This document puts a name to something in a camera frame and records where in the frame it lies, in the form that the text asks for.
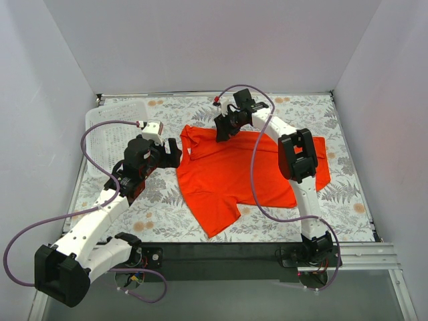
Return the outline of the orange t shirt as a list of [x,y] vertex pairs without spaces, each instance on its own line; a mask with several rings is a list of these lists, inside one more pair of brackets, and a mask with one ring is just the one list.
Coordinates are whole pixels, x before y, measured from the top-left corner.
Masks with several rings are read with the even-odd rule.
[[294,208],[296,198],[278,167],[276,144],[258,132],[243,131],[227,142],[216,131],[186,125],[181,132],[183,159],[177,179],[183,199],[208,237],[241,216],[239,204]]

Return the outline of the white plastic laundry basket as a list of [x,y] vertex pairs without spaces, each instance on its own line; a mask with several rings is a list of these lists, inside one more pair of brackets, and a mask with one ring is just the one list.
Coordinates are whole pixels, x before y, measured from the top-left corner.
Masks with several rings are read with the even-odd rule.
[[101,122],[114,120],[114,124],[105,124],[95,128],[86,137],[86,152],[95,163],[109,173],[114,165],[123,159],[124,149],[129,140],[136,138],[141,129],[127,122],[160,122],[148,115],[144,100],[131,99],[104,103],[103,106],[90,110],[86,114],[86,129]]

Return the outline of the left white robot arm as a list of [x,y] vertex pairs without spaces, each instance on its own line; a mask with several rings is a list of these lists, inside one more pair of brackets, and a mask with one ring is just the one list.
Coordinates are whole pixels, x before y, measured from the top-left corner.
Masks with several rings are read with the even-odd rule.
[[53,245],[36,251],[35,288],[74,307],[86,296],[90,284],[110,269],[120,265],[131,274],[142,267],[142,242],[137,236],[121,232],[105,245],[97,244],[144,191],[149,175],[156,169],[178,168],[181,155],[174,138],[162,144],[141,135],[130,140],[97,199],[95,211],[84,215]]

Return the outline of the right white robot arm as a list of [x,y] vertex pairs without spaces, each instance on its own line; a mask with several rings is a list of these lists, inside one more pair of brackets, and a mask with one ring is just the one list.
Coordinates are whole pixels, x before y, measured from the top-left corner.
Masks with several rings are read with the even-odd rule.
[[301,223],[301,250],[295,255],[297,261],[319,265],[333,251],[336,238],[331,226],[321,217],[316,191],[318,159],[312,133],[297,129],[275,116],[272,99],[256,102],[250,91],[252,86],[239,85],[230,104],[216,96],[213,105],[221,111],[215,118],[216,141],[225,142],[236,136],[241,128],[250,125],[260,131],[253,151],[256,152],[263,136],[268,136],[277,146],[278,167],[294,193]]

